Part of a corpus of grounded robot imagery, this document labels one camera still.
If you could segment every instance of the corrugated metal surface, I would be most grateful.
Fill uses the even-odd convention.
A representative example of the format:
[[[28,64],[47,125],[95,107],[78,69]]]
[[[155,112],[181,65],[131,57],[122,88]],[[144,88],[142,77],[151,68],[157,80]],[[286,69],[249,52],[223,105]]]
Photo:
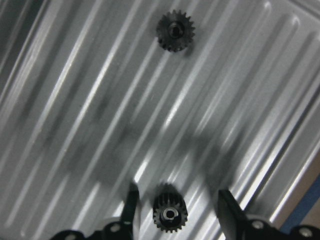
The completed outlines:
[[[1,28],[9,26],[0,51],[4,239],[90,234],[121,212],[132,179],[140,239],[217,239],[219,188],[242,207],[254,197],[249,209],[272,219],[319,150],[316,0],[45,0],[17,56],[13,40],[32,1],[11,20],[8,2],[0,3]],[[173,9],[196,27],[194,44],[175,54],[155,38]],[[152,221],[164,182],[189,211],[171,235]]]

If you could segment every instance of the black gear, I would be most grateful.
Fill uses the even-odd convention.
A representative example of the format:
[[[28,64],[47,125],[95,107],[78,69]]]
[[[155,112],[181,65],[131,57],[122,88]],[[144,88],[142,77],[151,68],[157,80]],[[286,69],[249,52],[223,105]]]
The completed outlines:
[[[158,42],[161,47],[169,52],[178,52],[188,47],[189,43],[193,41],[192,37],[195,35],[195,29],[190,21],[191,17],[186,17],[187,13],[168,12],[163,15],[156,27]]]
[[[155,198],[153,221],[158,228],[167,233],[178,231],[186,225],[188,212],[184,199],[178,193],[165,192]]]

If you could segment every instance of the gear teeth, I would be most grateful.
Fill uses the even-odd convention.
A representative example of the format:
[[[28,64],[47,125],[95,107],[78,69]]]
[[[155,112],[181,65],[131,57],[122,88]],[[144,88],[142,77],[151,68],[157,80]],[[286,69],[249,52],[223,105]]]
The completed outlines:
[[[184,48],[187,48],[189,43],[192,43],[193,41],[192,38],[195,36],[193,31],[196,29],[193,27],[194,22],[190,19],[191,16],[187,17],[187,13],[182,12],[181,9],[173,9],[172,11],[168,11],[166,14],[164,14],[156,26],[156,34],[159,45],[164,50],[168,50],[169,52],[179,52]],[[171,23],[176,21],[179,21],[179,23],[182,24],[185,29],[178,37],[179,39],[168,34],[168,27]],[[173,192],[167,192],[166,195],[164,195],[163,198],[159,199],[158,201],[159,206],[167,203],[178,203],[180,206],[184,204],[175,197]]]
[[[179,50],[177,48],[174,48],[174,46],[172,46],[171,44],[163,44],[162,46],[164,48],[167,48],[169,51],[175,52]],[[170,224],[170,222],[164,222],[166,220],[162,218],[162,214],[168,207],[176,208],[178,216],[180,216],[179,222],[174,224]],[[154,224],[156,224],[156,227],[161,231],[165,231],[166,233],[177,233],[179,229],[182,230],[182,226],[186,225],[188,213],[185,201],[178,193],[164,192],[154,200],[152,216]]]

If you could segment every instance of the black plastic part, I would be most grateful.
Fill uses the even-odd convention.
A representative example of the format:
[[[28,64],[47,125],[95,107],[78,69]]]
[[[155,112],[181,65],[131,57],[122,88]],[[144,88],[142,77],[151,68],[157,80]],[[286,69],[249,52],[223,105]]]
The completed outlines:
[[[139,191],[135,184],[130,185],[129,193],[120,217],[120,221],[109,223],[102,231],[95,231],[85,237],[82,232],[64,230],[50,240],[133,240],[133,221],[139,200]]]
[[[186,203],[171,185],[165,185],[161,192],[153,202],[153,222],[166,233],[177,232],[188,221]]]
[[[191,17],[187,17],[187,13],[173,10],[162,16],[156,27],[156,34],[163,49],[178,52],[192,43],[194,29]]]
[[[313,226],[296,226],[288,235],[263,220],[249,220],[229,190],[219,191],[218,219],[227,240],[320,240]]]

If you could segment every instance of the screw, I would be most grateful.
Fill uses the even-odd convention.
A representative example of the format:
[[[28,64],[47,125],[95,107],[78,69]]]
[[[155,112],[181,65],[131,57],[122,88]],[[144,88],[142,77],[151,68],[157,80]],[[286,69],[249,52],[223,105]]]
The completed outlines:
[[[118,232],[120,229],[121,229],[121,226],[118,223],[115,223],[110,227],[110,231],[113,233]]]
[[[71,233],[68,236],[66,236],[64,240],[76,240],[76,239],[77,239],[76,235]]]
[[[259,220],[255,220],[251,224],[252,224],[252,227],[254,227],[255,229],[263,229],[264,228],[264,223]]]
[[[311,238],[313,236],[312,231],[309,228],[302,227],[299,229],[299,233],[305,238]]]

